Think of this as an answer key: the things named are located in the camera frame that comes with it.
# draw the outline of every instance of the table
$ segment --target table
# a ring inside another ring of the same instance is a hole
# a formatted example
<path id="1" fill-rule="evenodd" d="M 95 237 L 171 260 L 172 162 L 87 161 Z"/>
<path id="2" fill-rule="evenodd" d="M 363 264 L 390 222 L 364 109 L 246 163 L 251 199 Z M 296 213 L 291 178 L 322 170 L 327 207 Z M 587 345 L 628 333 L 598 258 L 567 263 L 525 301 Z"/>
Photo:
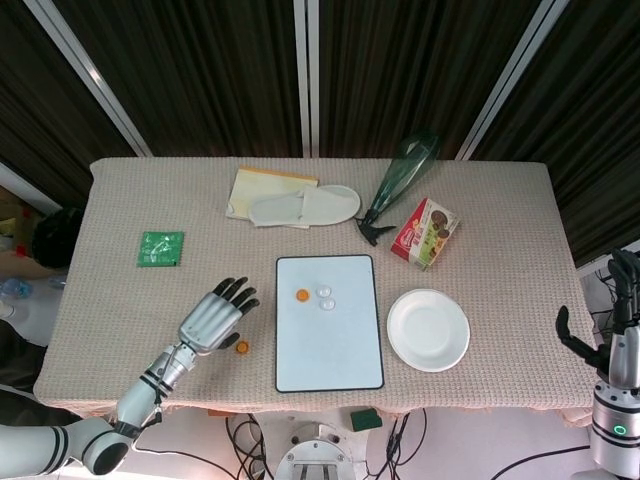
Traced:
<path id="1" fill-rule="evenodd" d="M 369 246 L 349 221 L 330 227 L 257 229 L 225 217 L 240 165 L 316 175 L 343 184 L 368 207 L 389 160 L 109 158 L 95 182 L 45 365 L 35 387 L 49 405 L 78 412 L 112 407 L 148 364 L 177 340 L 177 328 L 219 280 L 248 275 L 262 304 L 238 326 L 250 353 L 200 358 L 168 405 L 226 411 L 325 410 L 375 406 L 591 406 L 593 369 L 554 330 L 567 305 L 574 334 L 592 338 L 546 167 L 537 163 L 437 162 L 379 225 L 401 226 L 424 196 L 456 212 L 461 225 L 426 272 L 389 251 L 393 234 Z M 176 268 L 137 268 L 142 232 L 185 232 Z M 371 255 L 385 386 L 374 391 L 280 394 L 275 388 L 275 264 L 281 256 Z M 393 301 L 435 288 L 466 312 L 471 341 L 446 372 L 405 365 L 386 336 Z"/>

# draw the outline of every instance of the robotic hand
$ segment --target robotic hand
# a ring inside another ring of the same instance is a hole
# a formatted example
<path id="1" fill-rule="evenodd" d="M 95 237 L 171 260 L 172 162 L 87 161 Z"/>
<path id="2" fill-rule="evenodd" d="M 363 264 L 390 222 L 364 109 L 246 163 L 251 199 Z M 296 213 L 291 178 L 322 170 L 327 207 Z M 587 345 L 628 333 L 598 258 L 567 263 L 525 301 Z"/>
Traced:
<path id="1" fill-rule="evenodd" d="M 618 299 L 611 345 L 600 345 L 596 351 L 572 336 L 566 307 L 556 319 L 562 343 L 595 367 L 601 378 L 594 390 L 591 451 L 606 472 L 582 472 L 574 480 L 640 478 L 640 260 L 620 250 L 612 257 L 608 266 Z"/>
<path id="2" fill-rule="evenodd" d="M 168 347 L 118 401 L 113 425 L 95 417 L 66 427 L 0 426 L 0 478 L 51 473 L 70 458 L 94 475 L 115 470 L 142 431 L 162 421 L 162 399 L 193 369 L 196 357 L 239 338 L 233 328 L 260 303 L 250 299 L 256 292 L 251 287 L 232 300 L 246 282 L 246 277 L 227 278 L 204 296 L 180 325 L 180 342 Z"/>

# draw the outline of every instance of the white slipper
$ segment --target white slipper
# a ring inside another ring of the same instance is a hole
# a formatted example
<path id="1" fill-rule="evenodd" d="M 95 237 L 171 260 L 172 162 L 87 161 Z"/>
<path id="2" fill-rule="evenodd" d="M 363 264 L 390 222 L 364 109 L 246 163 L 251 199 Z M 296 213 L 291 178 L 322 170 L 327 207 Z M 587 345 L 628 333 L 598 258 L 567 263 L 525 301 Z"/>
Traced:
<path id="1" fill-rule="evenodd" d="M 294 193 L 256 199 L 249 207 L 249 220 L 256 227 L 334 225 L 349 220 L 359 209 L 360 197 L 349 187 L 306 186 Z"/>

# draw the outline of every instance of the green packet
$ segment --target green packet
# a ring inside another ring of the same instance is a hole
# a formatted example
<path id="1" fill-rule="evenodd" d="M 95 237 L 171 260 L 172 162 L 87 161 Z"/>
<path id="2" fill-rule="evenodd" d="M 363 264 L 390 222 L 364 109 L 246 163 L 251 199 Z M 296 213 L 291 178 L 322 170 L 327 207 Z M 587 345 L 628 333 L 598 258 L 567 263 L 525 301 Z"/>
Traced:
<path id="1" fill-rule="evenodd" d="M 175 267 L 182 257 L 184 232 L 144 232 L 138 252 L 139 267 Z"/>

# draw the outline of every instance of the white plate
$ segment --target white plate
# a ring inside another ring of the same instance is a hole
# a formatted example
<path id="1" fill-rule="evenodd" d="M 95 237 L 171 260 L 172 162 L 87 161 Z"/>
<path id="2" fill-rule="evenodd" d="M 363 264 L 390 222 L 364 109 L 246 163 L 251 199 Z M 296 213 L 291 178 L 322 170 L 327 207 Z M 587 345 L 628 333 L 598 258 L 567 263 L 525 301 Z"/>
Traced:
<path id="1" fill-rule="evenodd" d="M 423 372 L 453 367 L 469 346 L 469 322 L 462 308 L 436 290 L 412 290 L 389 312 L 387 333 L 398 356 Z"/>

